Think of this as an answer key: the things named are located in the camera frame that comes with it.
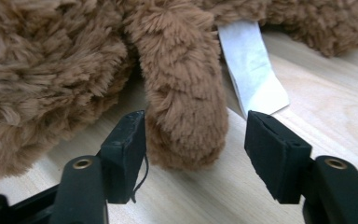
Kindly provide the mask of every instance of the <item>tabletop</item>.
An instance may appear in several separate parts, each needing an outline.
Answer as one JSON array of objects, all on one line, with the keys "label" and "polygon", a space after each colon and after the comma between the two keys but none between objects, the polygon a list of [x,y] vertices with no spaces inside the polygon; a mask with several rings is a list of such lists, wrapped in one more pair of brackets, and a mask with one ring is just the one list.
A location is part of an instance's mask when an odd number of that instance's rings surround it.
[{"label": "tabletop", "polygon": [[[336,156],[358,169],[358,50],[327,59],[278,32],[267,31],[263,39],[290,98],[273,117],[313,146],[312,158]],[[243,149],[246,120],[227,71],[224,80],[229,130],[219,160],[198,172],[151,166],[137,203],[108,205],[110,223],[304,223],[304,200],[278,204],[255,173]],[[134,75],[118,105],[72,140],[60,142],[26,175],[1,180],[0,193],[14,204],[58,184],[69,160],[94,155],[122,116],[145,106],[142,78]],[[144,173],[143,164],[139,176]]]}]

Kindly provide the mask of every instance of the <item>stuffed animal's body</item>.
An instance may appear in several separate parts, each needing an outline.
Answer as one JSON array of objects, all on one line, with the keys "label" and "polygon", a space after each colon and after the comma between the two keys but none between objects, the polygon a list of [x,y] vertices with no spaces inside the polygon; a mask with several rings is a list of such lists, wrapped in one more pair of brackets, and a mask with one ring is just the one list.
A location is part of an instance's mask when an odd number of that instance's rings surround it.
[{"label": "stuffed animal's body", "polygon": [[116,103],[138,56],[151,161],[211,165],[227,132],[214,27],[236,20],[279,24],[325,56],[358,49],[358,1],[0,0],[0,177]]}]

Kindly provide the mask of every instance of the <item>brown plush toy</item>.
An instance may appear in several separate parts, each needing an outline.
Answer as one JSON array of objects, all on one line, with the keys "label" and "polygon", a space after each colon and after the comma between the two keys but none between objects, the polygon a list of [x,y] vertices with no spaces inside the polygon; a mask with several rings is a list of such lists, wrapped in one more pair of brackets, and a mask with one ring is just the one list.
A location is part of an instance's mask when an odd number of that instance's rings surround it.
[{"label": "brown plush toy", "polygon": [[150,160],[211,165],[227,132],[215,26],[242,19],[325,56],[358,49],[358,0],[0,0],[0,178],[115,104],[138,57]]}]

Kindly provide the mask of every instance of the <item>white tag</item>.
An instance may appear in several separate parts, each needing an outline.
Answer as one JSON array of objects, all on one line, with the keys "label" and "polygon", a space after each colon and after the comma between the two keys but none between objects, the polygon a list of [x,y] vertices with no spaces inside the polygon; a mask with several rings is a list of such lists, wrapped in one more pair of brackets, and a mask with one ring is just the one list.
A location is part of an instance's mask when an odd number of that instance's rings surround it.
[{"label": "white tag", "polygon": [[245,118],[249,110],[272,114],[289,105],[289,97],[272,71],[258,23],[235,21],[218,30]]}]

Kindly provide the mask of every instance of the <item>table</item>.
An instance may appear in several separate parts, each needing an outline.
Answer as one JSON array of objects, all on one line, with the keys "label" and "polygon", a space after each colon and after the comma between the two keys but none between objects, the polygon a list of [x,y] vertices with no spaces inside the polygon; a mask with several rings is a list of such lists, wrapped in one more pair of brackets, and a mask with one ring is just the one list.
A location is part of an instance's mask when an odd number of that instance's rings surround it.
[{"label": "table", "polygon": [[[291,104],[273,116],[311,145],[312,158],[337,156],[358,169],[358,50],[326,59],[288,36],[263,34],[274,71]],[[110,223],[303,223],[302,205],[279,205],[243,149],[241,116],[227,70],[227,145],[209,170],[163,171],[152,166],[137,203],[108,206]],[[22,201],[59,183],[72,158],[94,155],[119,119],[145,108],[142,78],[133,76],[118,105],[71,141],[62,141],[26,175],[0,181],[9,203]],[[145,173],[142,166],[140,176]]]}]

